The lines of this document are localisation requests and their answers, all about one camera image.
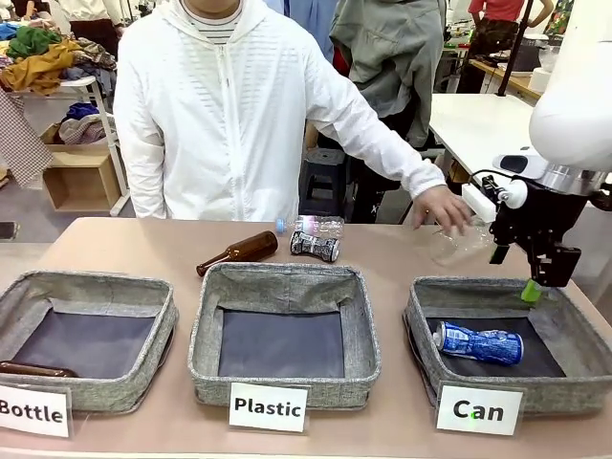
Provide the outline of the person's left hand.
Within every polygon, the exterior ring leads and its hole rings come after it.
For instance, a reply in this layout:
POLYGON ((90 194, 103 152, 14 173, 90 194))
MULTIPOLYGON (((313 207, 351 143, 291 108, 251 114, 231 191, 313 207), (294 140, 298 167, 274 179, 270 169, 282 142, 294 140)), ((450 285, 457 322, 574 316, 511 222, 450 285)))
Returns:
POLYGON ((422 226, 427 217, 433 217, 447 235, 450 235, 453 229, 463 234, 470 225, 469 207, 447 186, 433 186, 423 191, 413 200, 412 207, 414 229, 422 226))

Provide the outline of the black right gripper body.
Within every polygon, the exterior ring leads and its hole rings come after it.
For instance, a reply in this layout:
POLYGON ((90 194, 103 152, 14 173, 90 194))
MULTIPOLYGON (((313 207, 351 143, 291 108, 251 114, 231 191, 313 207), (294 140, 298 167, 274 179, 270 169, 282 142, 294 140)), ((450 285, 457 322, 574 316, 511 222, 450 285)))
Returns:
POLYGON ((517 176, 501 186, 492 175, 486 175, 481 191, 496 207, 490 232, 497 245, 560 242, 588 201, 587 196, 559 193, 517 176))

